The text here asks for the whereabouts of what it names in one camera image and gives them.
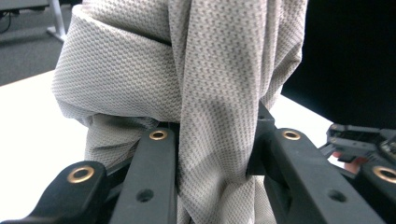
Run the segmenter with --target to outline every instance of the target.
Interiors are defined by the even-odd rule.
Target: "black cable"
[[[8,14],[8,27],[4,30],[4,31],[0,31],[0,35],[2,35],[3,33],[5,33],[6,31],[8,31],[9,27],[11,26],[11,12],[6,12],[6,14],[4,15],[4,17],[6,17]]]

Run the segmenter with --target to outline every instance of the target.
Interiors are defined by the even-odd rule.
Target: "screw hole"
[[[396,184],[396,171],[385,166],[375,166],[373,172],[379,178],[388,181],[389,183]]]
[[[164,138],[166,138],[167,135],[168,133],[166,131],[158,130],[152,132],[149,135],[149,138],[151,138],[152,140],[163,140]]]
[[[289,140],[299,140],[301,137],[299,134],[291,131],[283,132],[283,136]]]
[[[136,199],[141,203],[146,203],[154,197],[154,192],[151,189],[142,189],[137,195]]]
[[[163,137],[163,133],[155,133],[153,136],[154,137]]]
[[[394,174],[394,173],[391,173],[391,172],[386,171],[386,170],[382,170],[382,171],[380,171],[380,172],[381,172],[381,174],[384,175],[384,176],[387,176],[387,177],[389,177],[389,178],[396,179],[396,174]]]
[[[331,189],[329,190],[328,194],[329,198],[331,198],[333,201],[337,201],[339,203],[344,203],[347,201],[347,197],[341,193],[338,190]]]
[[[88,171],[87,170],[79,170],[79,171],[77,171],[77,172],[75,172],[74,174],[73,174],[73,177],[74,178],[81,178],[81,177],[83,177],[83,176],[85,176],[85,175],[87,175],[88,174]]]

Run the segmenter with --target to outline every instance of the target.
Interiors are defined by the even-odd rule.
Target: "dark background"
[[[396,1],[309,1],[282,93],[336,123],[396,129],[395,87]]]

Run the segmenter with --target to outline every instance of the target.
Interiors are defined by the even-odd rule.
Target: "white table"
[[[52,76],[0,88],[0,221],[27,216],[53,178],[83,160],[87,129],[62,116]],[[281,96],[271,113],[277,128],[299,130],[317,147],[326,142],[332,123],[314,112]]]

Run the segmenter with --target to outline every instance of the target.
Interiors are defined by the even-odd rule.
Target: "gray fabric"
[[[107,166],[157,120],[180,122],[178,223],[272,223],[262,177],[246,177],[259,101],[301,60],[306,1],[85,1],[53,92],[89,127]]]

